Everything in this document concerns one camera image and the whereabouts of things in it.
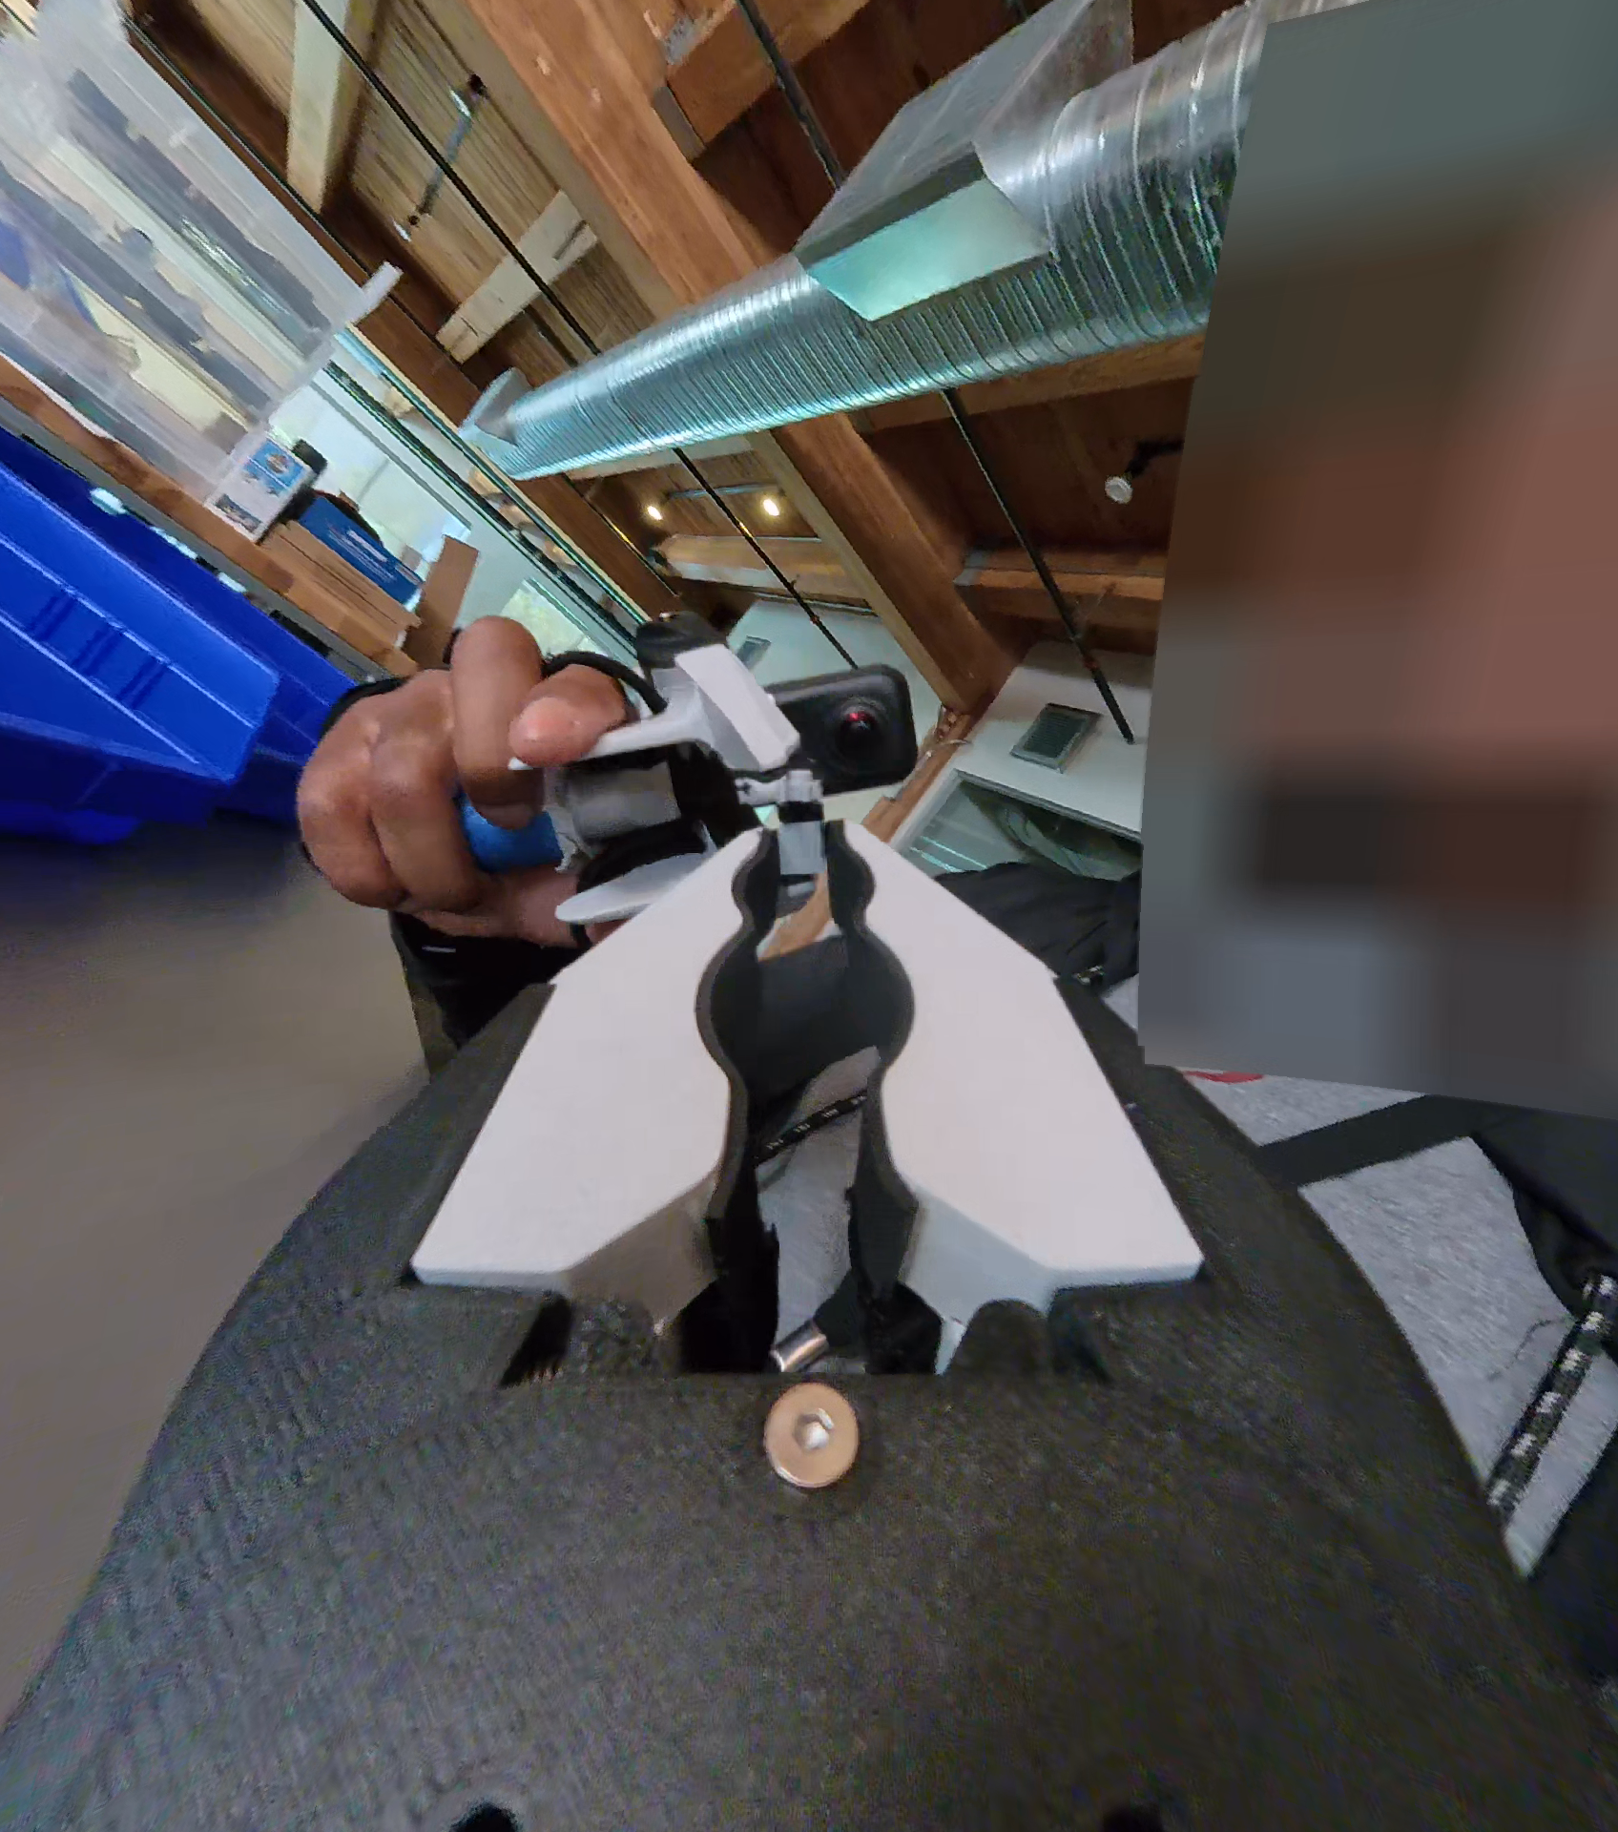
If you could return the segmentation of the grey black jacket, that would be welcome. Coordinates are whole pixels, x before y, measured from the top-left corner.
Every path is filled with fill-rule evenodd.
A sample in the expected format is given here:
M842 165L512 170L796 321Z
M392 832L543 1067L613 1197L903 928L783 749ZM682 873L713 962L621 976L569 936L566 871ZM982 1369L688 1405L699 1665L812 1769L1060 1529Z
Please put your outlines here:
M1186 1084L1390 1310L1618 1729L1618 1121L1239 1071Z

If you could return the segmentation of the silver spiral ventilation duct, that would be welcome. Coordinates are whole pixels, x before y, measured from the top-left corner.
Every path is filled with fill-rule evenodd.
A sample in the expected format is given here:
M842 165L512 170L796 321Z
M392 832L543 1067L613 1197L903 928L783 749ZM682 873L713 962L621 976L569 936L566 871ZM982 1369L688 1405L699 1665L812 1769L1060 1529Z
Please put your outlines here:
M497 382L472 437L527 481L1201 333L1262 41L1294 12L1237 6L1067 104L1027 191L1046 254L871 323L793 250L564 378Z

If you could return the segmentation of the square metal vent diffuser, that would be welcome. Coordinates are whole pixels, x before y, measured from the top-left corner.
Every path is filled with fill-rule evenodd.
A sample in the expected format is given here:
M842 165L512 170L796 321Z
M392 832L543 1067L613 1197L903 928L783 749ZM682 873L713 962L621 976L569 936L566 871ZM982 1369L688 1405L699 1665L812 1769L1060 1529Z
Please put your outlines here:
M894 117L796 262L880 323L1046 256L1031 172L1067 104L1130 62L1130 4L1041 6Z

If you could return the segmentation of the flat blue white carton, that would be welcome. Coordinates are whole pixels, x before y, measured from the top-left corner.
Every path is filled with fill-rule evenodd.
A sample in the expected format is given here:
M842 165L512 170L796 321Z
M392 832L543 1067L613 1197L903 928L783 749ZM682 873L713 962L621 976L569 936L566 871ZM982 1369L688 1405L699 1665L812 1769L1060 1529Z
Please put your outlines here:
M424 581L390 552L365 521L339 497L312 493L285 518L289 529L312 539L325 554L403 607L415 607Z

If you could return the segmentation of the person's right hand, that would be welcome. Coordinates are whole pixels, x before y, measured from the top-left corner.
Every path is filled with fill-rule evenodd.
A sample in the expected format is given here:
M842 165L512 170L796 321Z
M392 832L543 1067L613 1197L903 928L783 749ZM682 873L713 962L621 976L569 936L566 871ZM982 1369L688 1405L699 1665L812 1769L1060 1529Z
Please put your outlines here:
M537 638L489 615L451 661L360 699L323 735L298 787L302 844L352 905L451 937L575 949L560 920L573 880L556 867L485 873L461 806L501 831L545 812L545 775L587 758L632 707L615 676L547 672Z

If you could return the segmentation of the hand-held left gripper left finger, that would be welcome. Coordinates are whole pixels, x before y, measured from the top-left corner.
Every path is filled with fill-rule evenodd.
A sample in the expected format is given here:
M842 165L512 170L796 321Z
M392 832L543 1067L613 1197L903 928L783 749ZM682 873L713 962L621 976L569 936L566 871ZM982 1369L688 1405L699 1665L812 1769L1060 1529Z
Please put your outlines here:
M775 886L774 832L741 834L529 1004L411 1256L421 1285L627 1304L657 1325L718 1290L732 1340L777 1336L779 1239L707 991L753 957Z

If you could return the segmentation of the clear plastic storage bin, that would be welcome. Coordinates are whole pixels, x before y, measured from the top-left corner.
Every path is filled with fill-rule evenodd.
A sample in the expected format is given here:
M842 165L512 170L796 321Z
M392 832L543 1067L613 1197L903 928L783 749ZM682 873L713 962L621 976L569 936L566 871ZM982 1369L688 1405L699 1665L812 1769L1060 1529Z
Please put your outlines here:
M0 355L205 500L390 296L131 44L117 4L0 41Z

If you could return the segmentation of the brown cardboard box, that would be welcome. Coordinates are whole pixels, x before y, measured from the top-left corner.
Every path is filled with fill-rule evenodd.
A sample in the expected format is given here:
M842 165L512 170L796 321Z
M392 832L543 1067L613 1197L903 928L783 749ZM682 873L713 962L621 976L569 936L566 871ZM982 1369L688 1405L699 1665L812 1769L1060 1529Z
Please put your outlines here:
M478 565L480 554L474 546L455 537L443 541L426 573L413 611L415 624L403 644L403 653L422 670L447 663Z

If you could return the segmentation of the wall air vent grille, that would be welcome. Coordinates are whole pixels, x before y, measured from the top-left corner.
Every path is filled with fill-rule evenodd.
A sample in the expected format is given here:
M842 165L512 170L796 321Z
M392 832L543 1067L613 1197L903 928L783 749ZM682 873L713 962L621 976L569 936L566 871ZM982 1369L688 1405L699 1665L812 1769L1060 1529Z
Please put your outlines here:
M1012 745L1016 764L1064 773L1098 735L1104 718L1086 707L1046 703Z

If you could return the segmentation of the wooden shelf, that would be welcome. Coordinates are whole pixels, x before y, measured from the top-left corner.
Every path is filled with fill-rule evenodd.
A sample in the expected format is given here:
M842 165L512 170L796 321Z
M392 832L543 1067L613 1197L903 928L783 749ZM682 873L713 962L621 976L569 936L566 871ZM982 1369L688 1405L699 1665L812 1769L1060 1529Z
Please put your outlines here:
M346 569L318 562L297 541L251 541L131 447L81 420L3 354L0 426L180 539L222 577L237 581L270 617L333 642L382 676L411 678L421 670L403 651L402 619L377 613L375 598L352 586Z

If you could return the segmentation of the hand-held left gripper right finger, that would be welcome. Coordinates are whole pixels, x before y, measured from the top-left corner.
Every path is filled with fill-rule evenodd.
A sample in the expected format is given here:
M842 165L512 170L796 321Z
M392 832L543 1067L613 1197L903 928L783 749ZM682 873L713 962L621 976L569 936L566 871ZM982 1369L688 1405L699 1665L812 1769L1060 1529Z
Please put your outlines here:
M1207 1256L1060 981L865 831L825 840L844 997L877 1023L850 1273L821 1329L873 1373L943 1373L980 1313L1195 1281Z

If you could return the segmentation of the black ceiling conduit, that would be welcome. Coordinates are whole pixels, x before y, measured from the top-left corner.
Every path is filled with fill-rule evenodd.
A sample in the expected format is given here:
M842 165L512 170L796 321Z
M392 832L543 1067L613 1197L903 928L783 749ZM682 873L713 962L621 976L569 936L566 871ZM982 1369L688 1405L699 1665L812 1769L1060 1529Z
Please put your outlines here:
M775 79L775 86L783 94L793 119L796 121L798 128L802 130L810 147L814 149L831 189L837 195L840 195L848 180L848 168L840 159L831 136L827 134L812 100L808 98L796 69L787 60L774 27L770 25L764 12L760 10L760 4L737 2L735 8L745 18L745 23L751 35L754 37L758 50ZM1096 653L1092 651L1090 640L1085 628L1081 626L1073 611L1073 605L1067 600L1064 586L1060 584L1050 562L1046 560L1045 552L1027 531L1027 525L1024 518L1018 514L1014 500L1006 493L999 472L991 464L982 445L982 439L978 436L976 424L968 415L959 390L943 388L940 390L940 399L943 401L953 424L957 426L959 437L970 460L974 462L976 470L980 470L982 479L987 491L991 493L997 508L1001 510L1014 541L1022 548L1025 560L1031 563L1037 575L1037 581L1043 584L1050 600L1050 607L1054 609L1060 624L1064 626L1064 632L1071 647L1075 649L1079 661L1083 663L1085 672L1090 676L1092 684L1096 686L1096 693L1106 705L1109 716L1113 718L1123 741L1128 747L1136 747L1138 745L1136 731L1119 703L1115 687L1106 676Z

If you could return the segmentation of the small blue printed box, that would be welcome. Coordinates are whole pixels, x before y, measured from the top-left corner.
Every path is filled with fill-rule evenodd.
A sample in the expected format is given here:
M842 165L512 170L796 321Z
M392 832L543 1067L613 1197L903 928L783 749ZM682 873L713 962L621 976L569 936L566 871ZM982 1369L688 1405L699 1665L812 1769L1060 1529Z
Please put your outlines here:
M312 443L287 445L270 436L207 497L207 508L260 544L279 523L304 510L327 470L327 457Z

